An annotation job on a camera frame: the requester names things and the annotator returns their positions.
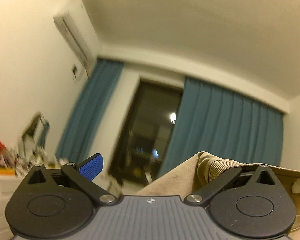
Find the beige t-shirt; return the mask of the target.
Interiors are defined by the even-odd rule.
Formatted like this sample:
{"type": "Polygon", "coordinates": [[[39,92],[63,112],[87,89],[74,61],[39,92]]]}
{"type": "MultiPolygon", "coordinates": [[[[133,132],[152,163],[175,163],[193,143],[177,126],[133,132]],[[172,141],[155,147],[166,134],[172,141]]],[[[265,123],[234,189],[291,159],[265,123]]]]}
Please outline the beige t-shirt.
{"type": "MultiPolygon", "coordinates": [[[[198,152],[176,168],[153,181],[136,195],[164,196],[187,195],[210,183],[230,168],[253,166],[253,163],[240,163],[223,159],[208,152],[198,152]]],[[[300,239],[300,171],[270,165],[296,207],[296,220],[289,233],[291,239],[300,239]]]]}

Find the left blue curtain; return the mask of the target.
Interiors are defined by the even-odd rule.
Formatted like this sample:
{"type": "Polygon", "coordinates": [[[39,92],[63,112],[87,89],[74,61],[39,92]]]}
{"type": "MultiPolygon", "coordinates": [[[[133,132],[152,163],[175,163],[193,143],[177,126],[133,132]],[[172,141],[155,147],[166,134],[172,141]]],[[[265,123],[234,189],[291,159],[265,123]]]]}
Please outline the left blue curtain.
{"type": "Polygon", "coordinates": [[[124,66],[120,61],[98,59],[66,124],[56,158],[78,163],[89,155],[97,128],[124,66]]]}

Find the blue curtain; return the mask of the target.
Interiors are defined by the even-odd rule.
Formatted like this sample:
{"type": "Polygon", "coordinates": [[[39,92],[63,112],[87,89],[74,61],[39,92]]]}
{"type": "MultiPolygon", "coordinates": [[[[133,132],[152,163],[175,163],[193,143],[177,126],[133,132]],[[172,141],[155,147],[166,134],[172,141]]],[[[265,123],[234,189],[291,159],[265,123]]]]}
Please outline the blue curtain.
{"type": "Polygon", "coordinates": [[[158,176],[201,151],[240,163],[279,166],[284,114],[212,83],[186,77],[158,176]]]}
{"type": "Polygon", "coordinates": [[[56,158],[78,163],[89,155],[97,128],[124,66],[120,61],[98,59],[66,124],[56,158]]]}

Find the dark window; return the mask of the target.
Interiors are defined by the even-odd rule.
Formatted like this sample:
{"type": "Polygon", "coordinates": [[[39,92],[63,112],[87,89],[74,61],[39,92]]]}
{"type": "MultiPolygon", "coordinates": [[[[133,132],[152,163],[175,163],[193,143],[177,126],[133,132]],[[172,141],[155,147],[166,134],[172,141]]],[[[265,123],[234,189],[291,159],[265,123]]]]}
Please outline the dark window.
{"type": "Polygon", "coordinates": [[[139,83],[109,167],[119,185],[146,186],[157,178],[182,95],[181,88],[139,83]]]}

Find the vanity mirror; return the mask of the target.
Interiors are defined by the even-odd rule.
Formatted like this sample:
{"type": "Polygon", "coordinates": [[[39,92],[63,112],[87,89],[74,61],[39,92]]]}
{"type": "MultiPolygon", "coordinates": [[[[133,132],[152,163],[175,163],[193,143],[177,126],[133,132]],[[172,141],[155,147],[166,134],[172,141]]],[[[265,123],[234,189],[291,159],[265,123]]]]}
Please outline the vanity mirror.
{"type": "Polygon", "coordinates": [[[21,135],[19,150],[24,156],[38,154],[45,150],[50,123],[41,112],[34,114],[21,135]]]}

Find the white dressing table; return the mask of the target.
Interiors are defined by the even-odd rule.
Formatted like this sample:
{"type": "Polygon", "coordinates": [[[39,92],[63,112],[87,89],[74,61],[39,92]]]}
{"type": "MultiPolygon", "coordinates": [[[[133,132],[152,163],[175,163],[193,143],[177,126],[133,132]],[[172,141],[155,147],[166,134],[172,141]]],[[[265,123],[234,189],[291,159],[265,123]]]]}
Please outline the white dressing table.
{"type": "Polygon", "coordinates": [[[13,233],[5,218],[5,208],[23,177],[0,175],[0,239],[11,239],[13,233]]]}

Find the right blue curtain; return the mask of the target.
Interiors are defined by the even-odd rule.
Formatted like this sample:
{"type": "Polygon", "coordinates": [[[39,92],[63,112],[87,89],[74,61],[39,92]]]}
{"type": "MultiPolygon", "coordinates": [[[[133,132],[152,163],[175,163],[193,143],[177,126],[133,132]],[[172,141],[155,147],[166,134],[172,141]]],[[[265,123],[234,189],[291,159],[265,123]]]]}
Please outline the right blue curtain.
{"type": "Polygon", "coordinates": [[[212,83],[186,77],[158,176],[201,151],[240,163],[279,166],[284,114],[212,83]]]}

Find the white wall air conditioner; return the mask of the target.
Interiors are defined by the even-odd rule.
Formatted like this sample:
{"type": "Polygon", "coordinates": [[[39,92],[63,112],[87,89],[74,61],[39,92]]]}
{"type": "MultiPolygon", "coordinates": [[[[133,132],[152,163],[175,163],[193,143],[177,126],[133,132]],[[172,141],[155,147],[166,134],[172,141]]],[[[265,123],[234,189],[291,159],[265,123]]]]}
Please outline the white wall air conditioner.
{"type": "Polygon", "coordinates": [[[100,43],[87,14],[68,10],[53,20],[79,61],[85,66],[93,64],[100,43]]]}

